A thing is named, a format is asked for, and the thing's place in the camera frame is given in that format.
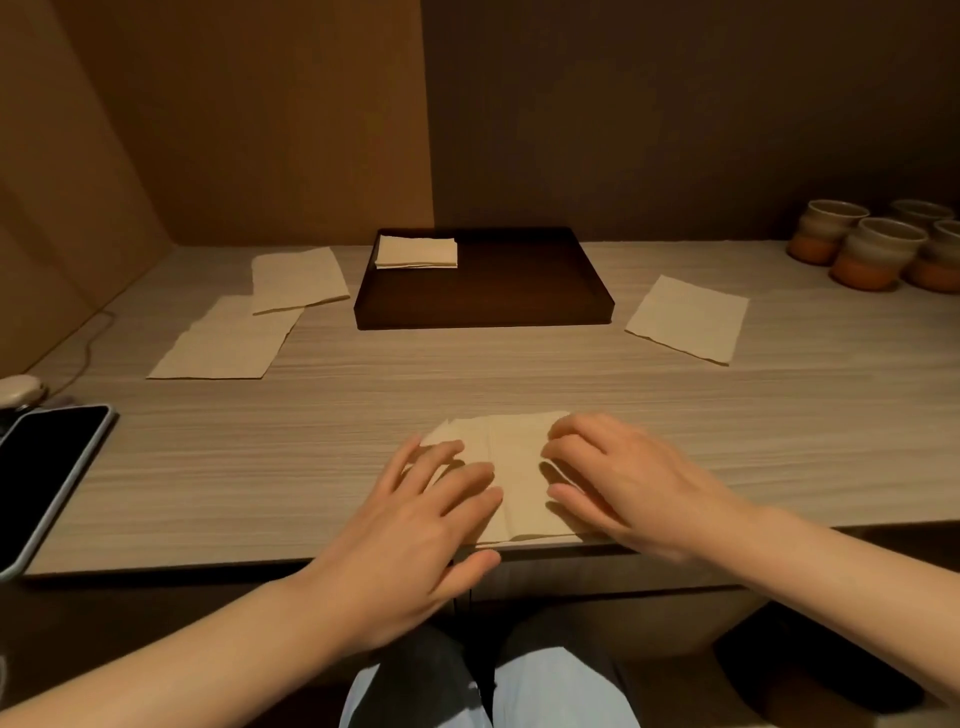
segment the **hand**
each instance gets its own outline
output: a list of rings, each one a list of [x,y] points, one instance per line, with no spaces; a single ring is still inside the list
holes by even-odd
[[[345,628],[346,653],[389,643],[471,589],[500,563],[496,551],[476,551],[450,566],[466,536],[503,500],[491,463],[453,470],[427,490],[436,470],[463,450],[462,442],[421,451],[412,437],[394,453],[343,532],[298,580]]]
[[[608,414],[567,415],[547,436],[542,456],[566,463],[580,486],[552,483],[547,493],[627,548],[700,556],[700,529],[753,507],[669,443]]]

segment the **beige napkin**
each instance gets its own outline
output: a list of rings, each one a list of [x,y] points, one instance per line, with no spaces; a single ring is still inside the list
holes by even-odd
[[[340,264],[329,248],[258,255],[252,268],[253,313],[303,308],[350,297]]]
[[[224,296],[180,335],[148,379],[259,379],[302,308],[251,314],[250,296]]]
[[[718,364],[729,364],[750,299],[660,276],[633,318],[630,333]]]
[[[445,422],[423,438],[424,445],[463,440],[458,459],[468,463],[490,461],[493,485],[503,488],[503,503],[486,527],[470,543],[492,544],[588,533],[594,529],[575,519],[546,494],[555,469],[540,457],[550,426],[566,412],[532,415],[492,415]]]
[[[377,268],[456,268],[457,241],[451,238],[380,235]]]

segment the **smartphone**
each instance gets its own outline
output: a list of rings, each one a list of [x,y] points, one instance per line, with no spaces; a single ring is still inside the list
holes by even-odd
[[[108,404],[37,409],[0,440],[0,581],[27,569],[116,416]]]

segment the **forearm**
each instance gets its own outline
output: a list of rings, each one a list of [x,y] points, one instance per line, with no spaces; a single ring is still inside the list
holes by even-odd
[[[960,695],[960,574],[778,509],[733,510],[704,529],[702,556]]]
[[[335,660],[343,625],[264,585],[157,643],[0,714],[0,728],[243,725]]]

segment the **wooden table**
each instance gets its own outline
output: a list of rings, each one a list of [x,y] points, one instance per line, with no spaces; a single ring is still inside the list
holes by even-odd
[[[610,326],[358,331],[343,301],[306,309],[262,380],[147,380],[217,297],[250,292],[263,252],[175,250],[110,305],[68,390],[121,419],[29,573],[309,557],[409,432],[553,409],[647,425],[829,525],[960,519],[960,299],[854,292],[776,242],[585,248]],[[336,249],[354,294],[369,253]],[[660,274],[751,298],[729,368],[624,332]],[[107,322],[35,372],[67,380]]]

